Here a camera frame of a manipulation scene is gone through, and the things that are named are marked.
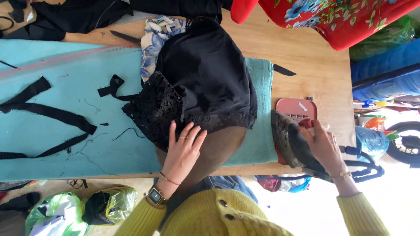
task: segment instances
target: teal towel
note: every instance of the teal towel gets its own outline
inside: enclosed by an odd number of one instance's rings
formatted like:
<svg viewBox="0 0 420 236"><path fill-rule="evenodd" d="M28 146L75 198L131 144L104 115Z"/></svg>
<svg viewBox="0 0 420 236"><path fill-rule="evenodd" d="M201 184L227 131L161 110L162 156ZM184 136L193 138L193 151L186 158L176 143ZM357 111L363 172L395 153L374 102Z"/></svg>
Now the teal towel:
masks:
<svg viewBox="0 0 420 236"><path fill-rule="evenodd" d="M81 43L43 42L0 39L1 60L20 67L70 53L101 47ZM243 145L225 165L250 165L277 160L271 135L271 82L273 66L270 61L247 58L258 99L258 118L248 130ZM0 64L0 71L10 68ZM0 103L10 99L32 82L44 76L52 88L28 102L36 102L86 117L98 126L93 136L71 147L71 153L61 151L49 157L0 160L0 181L82 178L88 176L120 175L157 172L160 170L154 145L139 138L132 129L112 141L133 121L121 110L126 103L111 96L100 98L97 89L109 84L113 74L126 82L118 95L135 94L141 89L140 51L115 57L98 56L30 72L11 79L0 77ZM69 138L83 134L79 129L48 117L26 111L0 113L0 150L22 152L36 156Z"/></svg>

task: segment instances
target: blue floral fabric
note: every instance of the blue floral fabric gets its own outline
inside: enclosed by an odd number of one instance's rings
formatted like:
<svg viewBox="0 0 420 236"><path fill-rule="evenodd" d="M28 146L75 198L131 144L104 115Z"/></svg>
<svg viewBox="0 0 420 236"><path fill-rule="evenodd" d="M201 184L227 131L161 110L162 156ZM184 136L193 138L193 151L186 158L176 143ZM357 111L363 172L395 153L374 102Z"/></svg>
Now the blue floral fabric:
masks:
<svg viewBox="0 0 420 236"><path fill-rule="evenodd" d="M185 21L164 15L146 20L146 33L142 37L142 58L140 74L144 82L153 74L163 44L172 36L185 32Z"/></svg>

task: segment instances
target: scissor blade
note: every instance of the scissor blade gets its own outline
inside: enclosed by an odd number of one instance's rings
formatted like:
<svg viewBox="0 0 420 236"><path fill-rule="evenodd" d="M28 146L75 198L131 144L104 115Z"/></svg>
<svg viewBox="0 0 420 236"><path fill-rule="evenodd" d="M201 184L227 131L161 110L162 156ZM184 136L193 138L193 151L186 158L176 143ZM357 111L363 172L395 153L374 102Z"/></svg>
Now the scissor blade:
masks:
<svg viewBox="0 0 420 236"><path fill-rule="evenodd" d="M126 41L132 42L132 43L137 44L137 45L142 45L141 44L141 39L139 39L139 38L133 37L133 36L128 35L128 34L123 34L123 33L120 33L120 32L114 31L114 30L110 30L110 32L112 33L112 35L117 36L118 38L122 38Z"/></svg>

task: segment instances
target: wheel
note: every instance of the wheel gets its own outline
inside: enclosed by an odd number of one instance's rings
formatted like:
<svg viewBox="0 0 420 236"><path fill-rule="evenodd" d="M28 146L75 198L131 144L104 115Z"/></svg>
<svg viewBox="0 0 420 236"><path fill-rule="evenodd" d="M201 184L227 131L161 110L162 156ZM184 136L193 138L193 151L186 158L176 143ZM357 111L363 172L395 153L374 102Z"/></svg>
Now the wheel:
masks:
<svg viewBox="0 0 420 236"><path fill-rule="evenodd" d="M420 163L420 122L400 122L387 130L397 130L400 138L389 143L386 153L402 163Z"/></svg>

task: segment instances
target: tire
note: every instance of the tire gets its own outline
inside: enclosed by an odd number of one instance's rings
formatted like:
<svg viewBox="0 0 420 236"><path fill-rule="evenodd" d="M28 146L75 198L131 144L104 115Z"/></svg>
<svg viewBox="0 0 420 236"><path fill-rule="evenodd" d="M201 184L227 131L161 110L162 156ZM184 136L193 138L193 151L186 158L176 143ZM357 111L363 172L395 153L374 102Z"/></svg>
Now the tire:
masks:
<svg viewBox="0 0 420 236"><path fill-rule="evenodd" d="M407 130L416 130L420 132L420 122L419 121L405 121L396 123L395 125L389 127L387 130L396 130L399 133ZM420 163L420 153L419 154L410 154L401 152L396 146L395 141L389 143L388 150L386 153L391 156L393 159L400 161L405 164Z"/></svg>

